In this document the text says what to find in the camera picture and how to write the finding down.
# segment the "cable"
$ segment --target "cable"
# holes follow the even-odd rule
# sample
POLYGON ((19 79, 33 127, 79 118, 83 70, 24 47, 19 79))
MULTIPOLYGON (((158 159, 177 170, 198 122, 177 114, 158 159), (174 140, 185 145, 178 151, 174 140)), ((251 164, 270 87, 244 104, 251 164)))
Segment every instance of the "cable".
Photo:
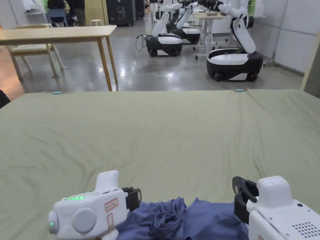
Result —
POLYGON ((142 49, 146 47, 146 45, 147 45, 147 39, 149 39, 149 38, 151 38, 151 37, 152 37, 151 35, 147 35, 147 34, 142 34, 142 35, 137 36, 136 49, 137 49, 138 52, 141 52, 142 49), (140 37, 142 37, 141 49, 138 50, 137 41, 138 41, 138 39, 139 39, 140 37))

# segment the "person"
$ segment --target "person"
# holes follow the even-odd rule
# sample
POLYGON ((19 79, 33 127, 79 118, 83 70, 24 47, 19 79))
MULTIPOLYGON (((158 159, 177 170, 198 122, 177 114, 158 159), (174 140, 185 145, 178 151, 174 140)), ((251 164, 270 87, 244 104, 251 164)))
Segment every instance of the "person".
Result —
MULTIPOLYGON (((66 5, 63 0, 48 0, 48 9, 63 9, 66 11, 66 5)), ((63 20, 63 17, 51 18, 51 21, 56 23, 63 22, 63 20)))
POLYGON ((75 10, 73 8, 70 8, 69 12, 66 14, 67 23, 69 27, 73 27, 75 25, 75 20, 73 19, 75 16, 75 10))
POLYGON ((86 26, 85 23, 85 3, 84 0, 67 0, 70 8, 76 13, 79 26, 86 26))
POLYGON ((4 107, 10 102, 7 95, 0 89, 0 108, 4 107))
POLYGON ((150 0, 151 22, 157 22, 156 12, 158 11, 158 0, 150 0))

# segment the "concrete floor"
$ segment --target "concrete floor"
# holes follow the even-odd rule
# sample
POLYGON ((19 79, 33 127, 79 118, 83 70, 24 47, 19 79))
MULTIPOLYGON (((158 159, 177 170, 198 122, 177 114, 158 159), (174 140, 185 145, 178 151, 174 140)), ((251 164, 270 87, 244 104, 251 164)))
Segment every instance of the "concrete floor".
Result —
MULTIPOLYGON (((298 89, 302 77, 279 67, 263 68, 255 83, 244 81, 215 82, 206 70, 206 58, 194 59, 192 46, 185 45, 179 57, 149 56, 146 49, 136 50, 136 36, 149 33, 151 22, 138 20, 133 27, 118 27, 111 36, 119 80, 119 91, 187 91, 251 89, 298 89)), ((67 70, 60 72, 60 78, 52 78, 49 60, 44 56, 30 56, 28 61, 34 71, 27 68, 18 58, 23 74, 19 81, 6 48, 0 49, 0 88, 14 99, 24 93, 43 91, 107 91, 107 84, 96 43, 57 44, 67 70)), ((110 59, 108 69, 114 91, 116 86, 110 59)))

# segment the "wooden table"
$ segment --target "wooden table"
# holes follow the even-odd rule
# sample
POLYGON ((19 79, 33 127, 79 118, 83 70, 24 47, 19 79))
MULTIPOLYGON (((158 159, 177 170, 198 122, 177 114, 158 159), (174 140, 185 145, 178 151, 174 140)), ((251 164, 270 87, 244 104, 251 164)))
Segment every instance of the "wooden table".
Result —
POLYGON ((102 40, 106 38, 115 82, 118 84, 115 63, 111 50, 110 35, 116 26, 9 29, 0 31, 0 46, 27 44, 55 44, 97 42, 109 91, 112 91, 107 61, 102 40))
POLYGON ((193 14, 194 18, 198 18, 199 20, 204 20, 204 28, 203 34, 206 37, 202 38, 202 46, 206 46, 206 53, 205 54, 197 54, 196 59, 198 56, 208 56, 210 53, 210 42, 211 42, 211 33, 212 33, 212 24, 215 19, 223 19, 225 16, 217 13, 216 15, 208 15, 206 13, 195 13, 193 14))

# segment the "stool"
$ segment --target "stool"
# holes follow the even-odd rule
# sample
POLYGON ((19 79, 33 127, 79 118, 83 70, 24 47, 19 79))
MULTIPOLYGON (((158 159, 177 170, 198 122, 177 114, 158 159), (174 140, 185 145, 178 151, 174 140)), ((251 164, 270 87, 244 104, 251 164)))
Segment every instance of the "stool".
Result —
POLYGON ((103 22, 102 20, 99 20, 99 19, 94 19, 94 20, 91 20, 91 26, 92 26, 92 23, 95 22, 96 23, 96 26, 98 26, 98 22, 101 22, 101 26, 103 26, 103 22))

